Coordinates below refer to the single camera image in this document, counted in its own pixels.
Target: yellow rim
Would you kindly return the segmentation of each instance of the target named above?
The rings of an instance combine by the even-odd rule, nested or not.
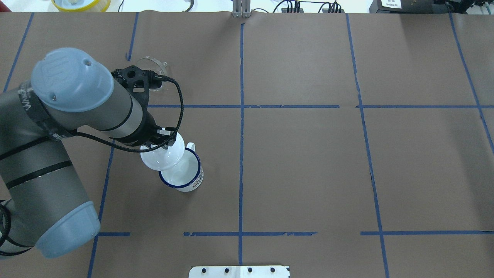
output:
[[[100,0],[94,0],[91,4],[87,5],[87,6],[84,6],[84,7],[81,7],[81,8],[77,8],[77,9],[65,9],[65,8],[62,8],[60,7],[59,5],[57,5],[55,3],[55,0],[51,0],[51,2],[55,5],[55,7],[57,7],[58,10],[60,11],[66,11],[66,12],[74,12],[74,11],[86,11],[86,10],[89,10],[91,9],[92,7],[96,6],[96,4],[99,3]],[[108,6],[110,5],[110,1],[108,1],[108,4],[106,5],[106,7],[103,9],[103,11],[106,11],[106,9],[108,9]]]

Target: white metal plate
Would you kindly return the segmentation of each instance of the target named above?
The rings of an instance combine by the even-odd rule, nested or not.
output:
[[[193,267],[189,278],[290,278],[289,266]]]

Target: black cable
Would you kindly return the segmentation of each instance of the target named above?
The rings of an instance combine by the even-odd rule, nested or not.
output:
[[[127,151],[127,152],[138,152],[138,153],[141,153],[141,152],[149,152],[149,151],[157,150],[157,149],[165,146],[177,134],[178,129],[180,128],[180,124],[182,123],[182,117],[183,117],[183,114],[184,114],[184,100],[183,100],[183,97],[182,97],[182,90],[180,90],[180,86],[178,85],[177,81],[175,79],[171,78],[171,77],[168,77],[168,80],[167,81],[175,84],[175,87],[177,87],[178,97],[180,98],[180,116],[178,117],[178,122],[177,122],[177,126],[176,126],[175,130],[170,135],[170,137],[168,139],[166,139],[163,143],[161,143],[161,144],[159,144],[159,145],[157,145],[155,147],[148,148],[148,149],[131,149],[131,148],[122,147],[122,146],[117,145],[117,144],[112,143],[112,142],[108,142],[108,141],[106,141],[104,139],[101,139],[101,138],[96,137],[96,136],[91,135],[91,134],[87,134],[87,133],[83,133],[83,132],[76,132],[75,135],[76,136],[80,136],[80,137],[85,137],[85,138],[88,138],[88,139],[97,141],[99,143],[108,145],[110,147],[113,147],[115,149],[119,149],[119,150],[123,150],[123,151]]]
[[[263,11],[265,11],[265,12],[269,13],[268,11],[266,11],[265,9],[262,9],[262,8],[255,8],[255,9],[253,9],[253,10],[263,10]]]
[[[125,0],[122,0],[122,3],[120,3],[120,6],[119,6],[119,10],[117,12],[120,12],[120,8],[122,7],[122,5],[124,4],[124,1]]]
[[[185,10],[184,12],[188,12],[192,9],[192,7],[194,6],[194,0],[190,0],[190,6],[187,10]]]
[[[329,5],[329,7],[331,8],[331,3],[329,3],[329,2],[325,2],[324,4],[322,4],[322,5],[321,5],[321,7],[320,7],[320,8],[319,8],[319,10],[317,11],[317,13],[320,13],[320,12],[323,10],[324,5],[326,5],[326,4],[328,4],[328,5]]]
[[[0,236],[0,246],[3,245],[3,243],[7,240],[8,233],[10,232],[10,227],[11,227],[11,218],[10,218],[10,212],[8,211],[7,207],[4,205],[0,204],[0,225],[2,227],[2,233]],[[3,216],[5,215],[5,226],[3,225]]]
[[[276,9],[283,3],[283,2],[288,2],[290,4],[290,7],[293,8],[292,6],[292,3],[290,0],[283,0],[281,2],[278,3],[278,5],[276,5],[275,9],[273,10],[273,12],[276,12]]]

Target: light blue joint cap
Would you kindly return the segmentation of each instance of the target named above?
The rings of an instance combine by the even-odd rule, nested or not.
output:
[[[86,202],[57,221],[36,242],[48,259],[65,255],[95,237],[101,225],[93,202]]]
[[[112,94],[112,74],[86,52],[59,48],[36,63],[31,74],[36,95],[49,107],[84,112],[103,104]]]

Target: blue rim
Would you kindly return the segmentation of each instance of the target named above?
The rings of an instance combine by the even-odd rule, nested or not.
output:
[[[188,187],[189,185],[192,184],[193,181],[195,181],[197,179],[197,177],[201,173],[201,160],[200,160],[199,156],[196,154],[196,152],[194,152],[193,150],[191,150],[189,148],[185,148],[185,150],[188,150],[189,152],[191,152],[196,157],[197,162],[199,164],[199,167],[197,167],[197,173],[196,173],[196,175],[194,176],[194,178],[190,182],[188,182],[188,183],[186,183],[184,185],[171,185],[167,181],[165,181],[165,179],[163,178],[163,175],[161,174],[161,171],[158,171],[158,174],[160,175],[161,181],[165,185],[167,185],[168,187],[171,187],[171,188],[184,188],[184,187]]]

